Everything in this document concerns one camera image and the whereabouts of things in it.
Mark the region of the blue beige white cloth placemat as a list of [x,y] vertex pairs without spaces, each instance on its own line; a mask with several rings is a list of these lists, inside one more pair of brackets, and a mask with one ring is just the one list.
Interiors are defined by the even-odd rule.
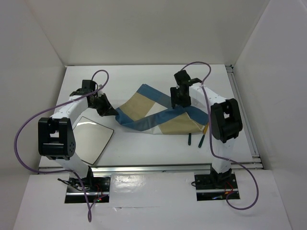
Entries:
[[201,133],[208,124],[204,111],[194,106],[172,108],[170,96],[147,84],[142,84],[116,111],[120,125],[154,135]]

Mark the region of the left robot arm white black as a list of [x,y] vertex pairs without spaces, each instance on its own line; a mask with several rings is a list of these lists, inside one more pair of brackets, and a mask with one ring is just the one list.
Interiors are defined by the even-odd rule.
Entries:
[[82,87],[70,94],[69,101],[58,112],[38,121],[39,154],[68,170],[73,181],[84,191],[90,191],[95,180],[91,167],[76,153],[72,125],[88,108],[95,109],[100,116],[118,115],[106,94],[99,92],[96,86],[93,80],[83,80]]

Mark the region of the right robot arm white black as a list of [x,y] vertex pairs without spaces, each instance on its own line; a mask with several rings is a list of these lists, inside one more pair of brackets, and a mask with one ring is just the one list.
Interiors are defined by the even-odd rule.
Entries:
[[243,129],[236,99],[227,99],[202,84],[198,78],[191,79],[185,70],[175,75],[176,87],[170,88],[171,106],[188,107],[195,99],[208,112],[210,149],[214,160],[210,166],[209,179],[202,184],[210,188],[222,188],[231,177],[230,158],[235,139]]

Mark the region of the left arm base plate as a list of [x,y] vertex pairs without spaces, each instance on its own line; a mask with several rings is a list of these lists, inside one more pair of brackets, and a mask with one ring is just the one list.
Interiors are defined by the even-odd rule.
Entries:
[[[80,204],[86,203],[81,184],[76,178],[69,178],[69,180],[61,180],[67,186],[65,203],[66,204]],[[92,183],[83,182],[86,195],[89,203],[108,203],[110,191],[110,176],[94,177]]]

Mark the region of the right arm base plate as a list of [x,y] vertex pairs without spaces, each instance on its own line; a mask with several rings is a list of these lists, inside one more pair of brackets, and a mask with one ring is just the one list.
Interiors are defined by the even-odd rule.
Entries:
[[229,200],[240,199],[234,173],[219,184],[213,184],[208,174],[196,174],[191,185],[196,188],[197,201],[225,200],[227,195]]

